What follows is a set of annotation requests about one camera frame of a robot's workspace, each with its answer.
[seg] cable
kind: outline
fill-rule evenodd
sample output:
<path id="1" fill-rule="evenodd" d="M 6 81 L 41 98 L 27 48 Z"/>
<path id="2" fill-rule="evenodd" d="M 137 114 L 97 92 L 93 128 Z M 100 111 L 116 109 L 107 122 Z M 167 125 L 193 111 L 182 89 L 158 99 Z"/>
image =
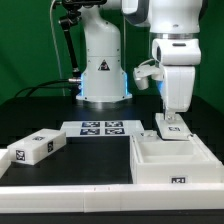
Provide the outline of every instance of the cable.
<path id="1" fill-rule="evenodd" d="M 57 0 L 52 0 L 52 2 L 51 2 L 51 6 L 50 6 L 50 23 L 51 23 L 51 32 L 52 32 L 53 42 L 54 42 L 54 49 L 55 49 L 57 63 L 58 63 L 58 71 L 59 71 L 60 79 L 63 79 L 62 68 L 61 68 L 61 59 L 60 59 L 60 56 L 59 56 L 57 39 L 56 39 L 56 35 L 55 35 L 54 22 L 53 22 L 53 8 L 54 8 L 54 6 L 56 4 L 56 1 Z"/>
<path id="2" fill-rule="evenodd" d="M 155 59 L 149 59 L 147 61 L 142 62 L 138 67 L 141 67 L 142 65 L 148 64 L 151 61 L 155 61 Z"/>
<path id="3" fill-rule="evenodd" d="M 68 83 L 67 79 L 60 79 L 60 80 L 54 80 L 54 81 L 50 81 L 50 82 L 45 82 L 42 84 L 39 84 L 36 87 L 33 87 L 27 94 L 26 97 L 29 97 L 31 94 L 33 94 L 39 87 L 44 87 L 44 86 L 48 86 L 48 85 L 53 85 L 53 84 L 58 84 L 58 83 Z"/>
<path id="4" fill-rule="evenodd" d="M 51 86 L 39 86 L 39 87 L 27 87 L 27 88 L 24 88 L 24 89 L 21 89 L 18 93 L 15 94 L 14 98 L 18 97 L 20 93 L 26 91 L 26 90 L 29 90 L 29 89 L 35 89 L 38 90 L 38 89 L 70 89 L 71 86 L 54 86 L 54 87 L 51 87 Z"/>

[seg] white container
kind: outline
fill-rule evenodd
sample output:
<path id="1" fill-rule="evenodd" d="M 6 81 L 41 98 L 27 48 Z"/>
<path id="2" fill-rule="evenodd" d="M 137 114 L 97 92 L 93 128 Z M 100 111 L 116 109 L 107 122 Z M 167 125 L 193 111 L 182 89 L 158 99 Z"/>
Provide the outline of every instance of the white container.
<path id="1" fill-rule="evenodd" d="M 134 184 L 221 183 L 222 163 L 194 135 L 189 141 L 130 138 Z"/>
<path id="2" fill-rule="evenodd" d="M 0 178 L 11 165 L 8 149 L 0 149 Z"/>
<path id="3" fill-rule="evenodd" d="M 64 131 L 42 129 L 8 146 L 13 162 L 34 165 L 66 145 Z"/>

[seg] black table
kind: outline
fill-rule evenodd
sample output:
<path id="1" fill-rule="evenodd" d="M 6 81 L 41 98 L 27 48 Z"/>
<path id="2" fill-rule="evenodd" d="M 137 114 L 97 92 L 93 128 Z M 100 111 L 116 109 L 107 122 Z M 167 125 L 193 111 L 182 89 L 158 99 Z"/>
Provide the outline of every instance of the black table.
<path id="1" fill-rule="evenodd" d="M 0 106 L 0 148 L 42 128 L 60 129 L 64 121 L 141 120 L 157 129 L 159 96 L 135 96 L 116 110 L 94 110 L 72 104 L 70 97 L 15 98 Z M 224 116 L 198 97 L 181 114 L 192 133 L 224 161 Z M 68 144 L 35 166 L 12 163 L 0 186 L 131 184 L 129 137 L 68 138 Z M 0 223 L 223 223 L 223 210 L 142 211 L 0 215 Z"/>

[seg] sticker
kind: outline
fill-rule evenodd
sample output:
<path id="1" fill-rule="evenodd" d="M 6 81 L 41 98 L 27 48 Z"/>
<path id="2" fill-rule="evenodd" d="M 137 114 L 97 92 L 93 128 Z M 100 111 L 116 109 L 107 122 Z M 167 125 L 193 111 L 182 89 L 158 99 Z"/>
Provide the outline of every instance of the sticker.
<path id="1" fill-rule="evenodd" d="M 48 152 L 52 152 L 54 150 L 54 143 L 53 143 L 53 141 L 49 142 L 47 144 L 47 150 L 48 150 Z"/>
<path id="2" fill-rule="evenodd" d="M 170 131 L 180 131 L 180 128 L 178 127 L 169 127 Z"/>
<path id="3" fill-rule="evenodd" d="M 82 127 L 83 128 L 96 128 L 100 127 L 100 122 L 82 122 Z"/>
<path id="4" fill-rule="evenodd" d="M 100 129 L 81 129 L 80 135 L 99 135 Z"/>
<path id="5" fill-rule="evenodd" d="M 171 177 L 172 184 L 186 184 L 187 178 L 186 177 Z"/>
<path id="6" fill-rule="evenodd" d="M 103 60 L 103 62 L 101 63 L 98 70 L 99 71 L 110 71 L 110 68 L 105 60 Z"/>
<path id="7" fill-rule="evenodd" d="M 25 161 L 25 152 L 21 150 L 16 150 L 16 159 Z"/>
<path id="8" fill-rule="evenodd" d="M 105 129 L 106 135 L 124 135 L 124 128 L 106 128 Z"/>
<path id="9" fill-rule="evenodd" d="M 35 140 L 35 141 L 41 141 L 43 139 L 45 139 L 45 137 L 37 136 L 37 137 L 33 138 L 33 140 Z"/>
<path id="10" fill-rule="evenodd" d="M 105 122 L 105 127 L 123 127 L 123 122 L 122 121 L 107 121 Z"/>

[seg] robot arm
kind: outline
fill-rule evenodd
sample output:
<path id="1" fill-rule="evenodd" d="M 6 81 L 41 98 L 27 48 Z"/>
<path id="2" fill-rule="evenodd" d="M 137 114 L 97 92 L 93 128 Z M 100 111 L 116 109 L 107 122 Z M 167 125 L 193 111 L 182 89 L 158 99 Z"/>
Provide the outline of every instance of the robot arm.
<path id="1" fill-rule="evenodd" d="M 164 101 L 165 120 L 175 121 L 175 112 L 190 106 L 195 65 L 201 60 L 196 34 L 203 0 L 123 0 L 122 11 L 133 25 L 150 26 L 154 37 L 152 56 L 155 66 L 135 69 L 139 89 L 148 88 L 148 76 L 157 81 Z"/>

